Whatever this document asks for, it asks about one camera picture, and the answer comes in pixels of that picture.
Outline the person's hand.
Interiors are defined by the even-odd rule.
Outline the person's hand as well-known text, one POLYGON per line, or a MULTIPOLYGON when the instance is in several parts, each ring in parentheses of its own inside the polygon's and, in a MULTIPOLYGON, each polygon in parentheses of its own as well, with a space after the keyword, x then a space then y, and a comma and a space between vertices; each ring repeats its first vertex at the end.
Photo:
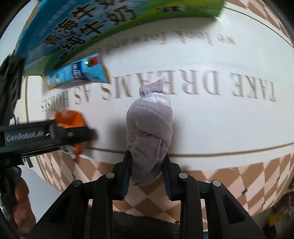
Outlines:
POLYGON ((22 178, 15 186, 15 198, 17 200, 16 205, 13 208, 13 219, 17 225, 17 232, 20 235, 27 235, 36 225, 36 218, 32 212, 29 189, 25 180, 22 178))

